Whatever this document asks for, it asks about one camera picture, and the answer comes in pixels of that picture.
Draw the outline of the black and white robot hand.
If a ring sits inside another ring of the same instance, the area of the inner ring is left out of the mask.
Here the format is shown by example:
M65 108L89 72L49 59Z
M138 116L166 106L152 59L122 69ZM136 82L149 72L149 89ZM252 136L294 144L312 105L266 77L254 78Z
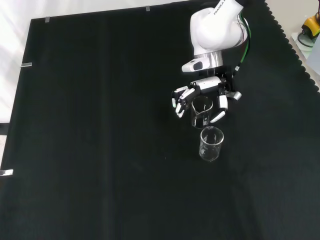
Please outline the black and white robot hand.
M175 114L182 118L196 97L216 92L218 102L218 113L211 119L213 124L219 121L226 115L228 110L228 99L239 100L242 94L239 91L232 90L232 81L222 77L211 76L190 82L188 85L177 88L171 94L172 107L175 109Z

